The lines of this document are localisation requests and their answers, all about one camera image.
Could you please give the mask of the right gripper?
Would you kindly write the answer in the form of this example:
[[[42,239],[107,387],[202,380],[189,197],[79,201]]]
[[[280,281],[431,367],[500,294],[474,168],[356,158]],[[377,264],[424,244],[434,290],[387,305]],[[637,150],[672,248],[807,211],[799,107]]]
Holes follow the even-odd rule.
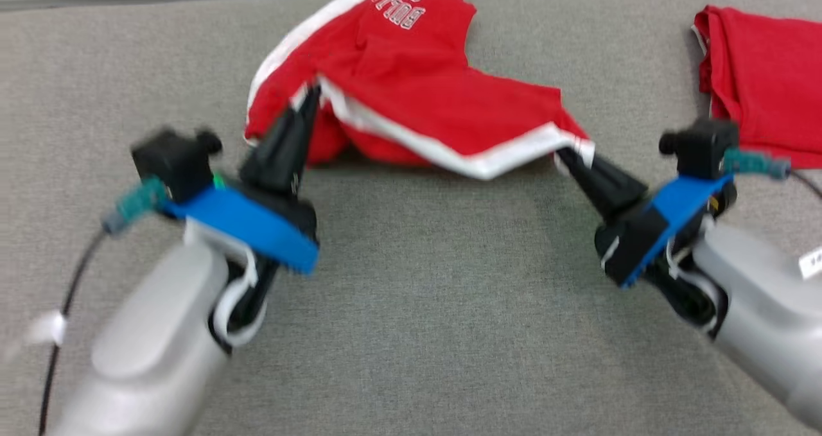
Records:
[[[601,155],[587,161],[573,148],[558,150],[557,157],[600,216],[594,246],[604,273],[616,284],[634,284],[645,276],[660,255],[666,218],[656,205],[660,192],[648,186]]]

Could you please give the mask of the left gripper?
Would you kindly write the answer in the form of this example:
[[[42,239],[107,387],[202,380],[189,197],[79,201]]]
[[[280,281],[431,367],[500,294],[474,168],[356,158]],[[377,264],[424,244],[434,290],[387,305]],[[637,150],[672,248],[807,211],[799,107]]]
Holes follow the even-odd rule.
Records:
[[[299,195],[311,138],[320,107],[320,88],[309,88],[299,107],[287,106],[239,170],[239,179],[252,187],[290,187]],[[246,345],[259,331],[267,309],[267,296],[280,264],[268,258],[259,262],[255,287],[243,284],[244,267],[229,259],[228,280],[211,311],[211,334],[223,351]]]

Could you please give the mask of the red shorts with white trim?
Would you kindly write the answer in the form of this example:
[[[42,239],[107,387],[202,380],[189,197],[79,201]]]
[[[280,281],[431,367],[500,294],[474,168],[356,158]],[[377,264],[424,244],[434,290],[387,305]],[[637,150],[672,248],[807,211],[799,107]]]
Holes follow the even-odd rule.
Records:
[[[332,0],[282,38],[250,83],[244,138],[320,89],[308,161],[347,147],[396,166],[491,180],[567,148],[593,166],[594,143],[561,91],[473,68],[466,0]]]

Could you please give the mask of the red t-shirt with white sleeves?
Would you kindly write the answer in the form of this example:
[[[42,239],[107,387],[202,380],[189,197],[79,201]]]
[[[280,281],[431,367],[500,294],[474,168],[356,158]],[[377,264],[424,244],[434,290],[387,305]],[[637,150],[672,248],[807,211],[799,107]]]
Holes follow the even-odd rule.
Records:
[[[745,149],[822,170],[822,22],[708,5],[691,28],[710,116],[735,122]]]

